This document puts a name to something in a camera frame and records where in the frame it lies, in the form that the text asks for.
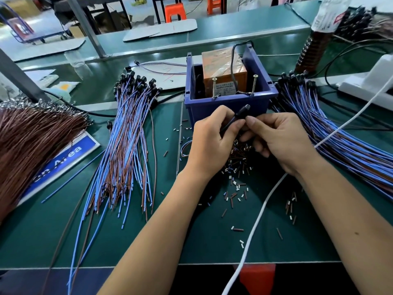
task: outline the white label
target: white label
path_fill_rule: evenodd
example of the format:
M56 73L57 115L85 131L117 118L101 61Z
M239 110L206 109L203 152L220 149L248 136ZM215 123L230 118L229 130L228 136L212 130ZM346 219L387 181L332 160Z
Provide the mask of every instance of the white label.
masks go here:
M336 31L351 0L323 0L318 14L312 22L315 32L332 33Z
M227 96L236 94L235 85L233 82L226 82L221 84L216 84L216 95Z

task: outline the plastic bin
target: plastic bin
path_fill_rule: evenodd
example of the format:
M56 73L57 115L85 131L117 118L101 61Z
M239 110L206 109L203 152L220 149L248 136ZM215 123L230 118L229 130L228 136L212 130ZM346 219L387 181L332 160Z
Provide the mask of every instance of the plastic bin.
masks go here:
M195 122L208 117L222 104L229 107L234 112L238 112L241 107L249 104L251 108L248 114L251 116L258 116L262 113L266 113L269 99L278 95L277 89L274 87L268 73L263 68L262 63L259 61L259 58L251 44L246 45L242 60L245 68L247 69L247 90L245 92L251 92L253 75L258 75L254 96L250 96L250 94L236 94L220 96L216 99L196 99L196 76L203 73L203 68L202 64L194 65L192 55L191 53L188 53L184 104L188 109L192 128L194 128Z

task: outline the screw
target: screw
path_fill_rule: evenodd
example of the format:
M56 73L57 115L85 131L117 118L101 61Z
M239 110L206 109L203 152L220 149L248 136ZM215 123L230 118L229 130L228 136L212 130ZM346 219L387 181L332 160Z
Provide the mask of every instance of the screw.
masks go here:
M254 96L255 85L257 84L257 78L258 78L258 74L254 74L254 82L252 84L251 96Z
M217 78L214 77L212 80L213 80L213 96L212 96L212 98L216 99L216 81L217 81Z

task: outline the red plastic stool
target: red plastic stool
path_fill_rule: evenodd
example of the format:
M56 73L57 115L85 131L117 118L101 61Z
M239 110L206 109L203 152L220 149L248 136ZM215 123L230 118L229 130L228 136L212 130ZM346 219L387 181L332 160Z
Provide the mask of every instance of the red plastic stool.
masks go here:
M185 16L183 3L176 3L165 6L165 21L167 23L172 22L173 15L180 15L181 19L187 19L187 17Z
M221 0L208 0L208 15L213 14L214 8L221 8Z
M275 272L275 264L245 264L240 271L240 282L250 295L270 295Z

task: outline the forearm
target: forearm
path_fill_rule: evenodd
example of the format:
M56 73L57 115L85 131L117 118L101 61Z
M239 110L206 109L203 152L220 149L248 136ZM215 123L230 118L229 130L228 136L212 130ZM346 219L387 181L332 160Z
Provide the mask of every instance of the forearm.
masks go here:
M106 280L99 295L168 294L189 222L206 183L179 173L159 208Z
M299 182L361 294L391 294L393 227L319 155Z

